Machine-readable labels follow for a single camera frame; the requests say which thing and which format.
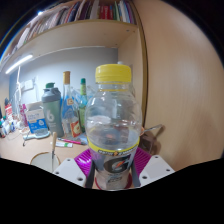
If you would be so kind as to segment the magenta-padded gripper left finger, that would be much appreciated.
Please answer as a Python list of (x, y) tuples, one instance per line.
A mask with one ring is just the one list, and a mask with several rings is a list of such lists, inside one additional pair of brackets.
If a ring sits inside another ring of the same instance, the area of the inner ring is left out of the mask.
[(54, 174), (84, 188), (94, 187), (95, 170), (87, 148), (57, 149), (60, 165)]

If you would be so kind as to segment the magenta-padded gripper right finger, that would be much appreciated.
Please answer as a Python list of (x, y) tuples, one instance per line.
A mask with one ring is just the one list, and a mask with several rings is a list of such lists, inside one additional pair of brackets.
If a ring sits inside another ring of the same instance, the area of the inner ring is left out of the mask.
[(174, 173), (174, 170), (161, 156), (151, 156), (138, 148), (131, 166), (131, 173), (132, 185), (139, 188)]

